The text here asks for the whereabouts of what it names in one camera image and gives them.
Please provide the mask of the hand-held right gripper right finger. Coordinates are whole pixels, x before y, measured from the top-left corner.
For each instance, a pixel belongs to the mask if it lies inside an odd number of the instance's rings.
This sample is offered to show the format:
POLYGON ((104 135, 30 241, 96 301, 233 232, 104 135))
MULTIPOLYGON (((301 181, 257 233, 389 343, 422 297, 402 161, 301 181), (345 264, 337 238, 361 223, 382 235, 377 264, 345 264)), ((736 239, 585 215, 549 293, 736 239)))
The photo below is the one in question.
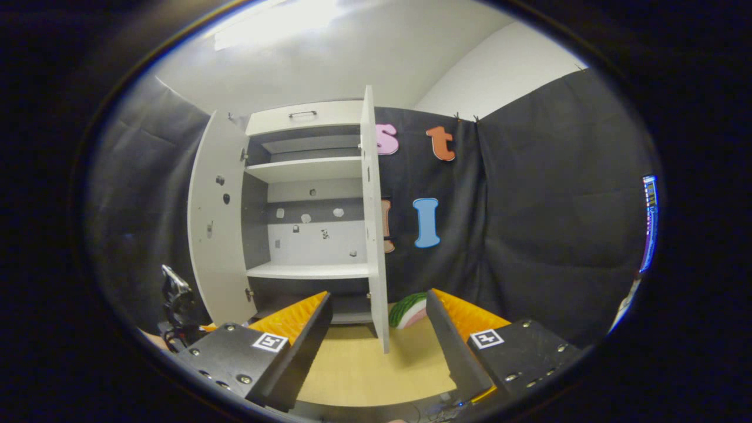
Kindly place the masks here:
POLYGON ((583 356, 583 349, 535 320, 510 322, 435 288, 425 299, 461 401, 520 401, 583 356))

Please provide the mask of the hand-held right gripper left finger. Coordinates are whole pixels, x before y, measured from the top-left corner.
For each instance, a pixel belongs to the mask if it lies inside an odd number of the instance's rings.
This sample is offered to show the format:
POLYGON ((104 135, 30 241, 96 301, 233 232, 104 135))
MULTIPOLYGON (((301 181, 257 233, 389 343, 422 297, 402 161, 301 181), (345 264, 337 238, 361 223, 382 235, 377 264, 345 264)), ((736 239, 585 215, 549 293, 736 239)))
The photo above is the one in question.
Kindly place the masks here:
POLYGON ((225 321, 213 329, 172 330, 167 350, 194 380, 242 401, 293 409, 333 318, 331 294, 320 292, 258 321, 225 321))

